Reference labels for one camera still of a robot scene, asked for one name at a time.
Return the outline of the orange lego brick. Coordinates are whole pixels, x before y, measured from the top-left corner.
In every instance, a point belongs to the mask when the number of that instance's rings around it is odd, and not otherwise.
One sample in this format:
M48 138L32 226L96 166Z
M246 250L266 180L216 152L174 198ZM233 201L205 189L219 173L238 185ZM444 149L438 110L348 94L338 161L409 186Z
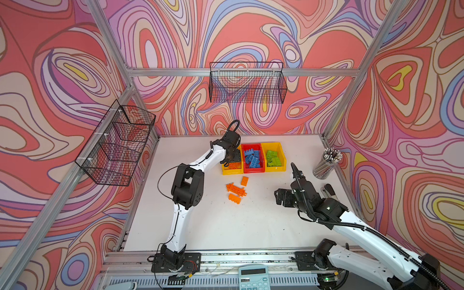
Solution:
M227 166L224 166L226 170L239 170L242 169L241 162L228 163Z
M229 199L230 201L234 202L235 204L240 204L240 203L241 203L241 198L240 198L240 196L236 196L236 195L233 194L233 193L229 194L228 199Z

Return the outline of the orange lego brick studs up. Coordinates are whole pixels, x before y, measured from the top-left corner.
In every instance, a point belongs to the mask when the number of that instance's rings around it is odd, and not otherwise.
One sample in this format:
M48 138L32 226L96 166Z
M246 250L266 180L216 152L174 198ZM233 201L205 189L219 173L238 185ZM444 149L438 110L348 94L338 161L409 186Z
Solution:
M241 183L240 183L241 186L246 187L247 184L248 184L248 180L249 180L249 178L248 178L247 176L243 176L243 177L242 177L242 181L241 181Z

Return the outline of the green lego brick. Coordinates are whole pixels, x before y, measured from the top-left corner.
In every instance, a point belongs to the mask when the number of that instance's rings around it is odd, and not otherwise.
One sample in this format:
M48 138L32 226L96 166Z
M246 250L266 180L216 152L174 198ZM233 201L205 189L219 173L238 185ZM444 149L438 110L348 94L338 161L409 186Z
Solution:
M266 158L268 167L282 167L282 162L277 151L267 151Z

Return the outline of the orange lego chassis plate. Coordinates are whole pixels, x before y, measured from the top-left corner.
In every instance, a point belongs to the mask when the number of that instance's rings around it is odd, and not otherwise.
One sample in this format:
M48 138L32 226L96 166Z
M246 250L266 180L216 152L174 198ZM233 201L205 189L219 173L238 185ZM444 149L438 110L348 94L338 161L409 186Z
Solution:
M240 197L247 196L247 193L244 188L235 186L234 183L230 183L226 185L227 191L233 194L236 194Z

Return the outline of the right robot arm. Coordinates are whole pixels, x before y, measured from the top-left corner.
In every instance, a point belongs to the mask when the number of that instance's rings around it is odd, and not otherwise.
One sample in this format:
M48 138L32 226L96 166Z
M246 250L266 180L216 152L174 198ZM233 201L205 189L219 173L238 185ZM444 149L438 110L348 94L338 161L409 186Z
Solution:
M312 253L315 267L343 269L385 290L449 288L441 279L441 265L435 257L407 250L362 221L338 200L322 198L294 163L291 168L294 181L289 189L280 188L274 192L276 203L297 209L301 220L325 226L371 255L356 254L324 239Z

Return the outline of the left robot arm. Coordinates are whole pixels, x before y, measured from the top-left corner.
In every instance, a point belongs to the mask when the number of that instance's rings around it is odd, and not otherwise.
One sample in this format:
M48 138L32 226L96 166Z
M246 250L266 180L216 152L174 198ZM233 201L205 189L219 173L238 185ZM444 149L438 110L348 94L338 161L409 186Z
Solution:
M182 269L186 262L186 237L190 215L204 194L205 173L218 164L229 165L239 155L239 120L233 120L222 138L210 142L209 150L197 160L176 166L171 188L174 217L167 242L159 245L153 267L163 271Z

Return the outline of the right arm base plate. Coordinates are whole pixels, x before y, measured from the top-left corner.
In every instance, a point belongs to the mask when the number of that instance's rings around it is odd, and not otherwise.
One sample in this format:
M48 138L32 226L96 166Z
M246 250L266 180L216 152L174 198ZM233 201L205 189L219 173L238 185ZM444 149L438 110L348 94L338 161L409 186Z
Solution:
M322 271L322 272L341 272L343 269L336 268L328 261L325 264L318 264L313 251L296 251L291 258L297 264L299 271Z

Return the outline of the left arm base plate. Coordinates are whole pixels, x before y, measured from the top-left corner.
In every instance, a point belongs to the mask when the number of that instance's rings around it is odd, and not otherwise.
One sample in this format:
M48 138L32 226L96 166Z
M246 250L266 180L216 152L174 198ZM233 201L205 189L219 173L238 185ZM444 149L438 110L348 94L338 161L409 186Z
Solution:
M201 266L201 253L184 253L169 256L158 253L153 257L152 273L196 273Z

